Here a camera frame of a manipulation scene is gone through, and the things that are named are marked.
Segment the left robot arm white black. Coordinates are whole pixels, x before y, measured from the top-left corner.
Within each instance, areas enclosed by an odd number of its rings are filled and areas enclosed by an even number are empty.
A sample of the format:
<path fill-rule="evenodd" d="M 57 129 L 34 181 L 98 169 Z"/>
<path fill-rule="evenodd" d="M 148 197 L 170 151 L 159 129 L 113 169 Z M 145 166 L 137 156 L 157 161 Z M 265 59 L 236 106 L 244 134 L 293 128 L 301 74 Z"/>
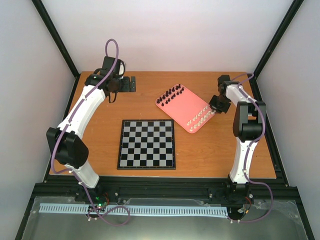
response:
<path fill-rule="evenodd" d="M 65 166 L 65 171 L 76 176 L 78 183 L 87 187 L 86 195 L 92 201 L 103 198 L 104 188 L 98 185 L 99 175 L 91 167 L 89 149 L 82 138 L 86 127 L 97 108 L 108 100 L 115 100 L 111 94 L 133 91 L 133 82 L 125 77 L 126 64 L 121 59 L 105 56 L 101 68 L 91 73 L 84 82 L 81 95 L 66 118 L 58 127 L 50 127 L 46 138 L 51 153 L 50 168 L 55 170 L 55 161 Z"/>

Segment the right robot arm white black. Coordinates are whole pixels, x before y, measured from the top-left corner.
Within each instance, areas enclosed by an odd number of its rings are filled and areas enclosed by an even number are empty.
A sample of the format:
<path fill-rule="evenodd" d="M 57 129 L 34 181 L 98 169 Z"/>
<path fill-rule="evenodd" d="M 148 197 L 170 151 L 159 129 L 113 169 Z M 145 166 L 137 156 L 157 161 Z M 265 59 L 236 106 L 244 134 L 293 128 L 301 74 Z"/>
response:
<path fill-rule="evenodd" d="M 214 95 L 209 106 L 214 114 L 227 113 L 231 104 L 236 107 L 232 132 L 236 151 L 232 169 L 227 177 L 224 198 L 239 204 L 249 194 L 250 167 L 254 151 L 266 131 L 266 104 L 252 98 L 242 84 L 229 75 L 217 79 L 219 95 Z"/>

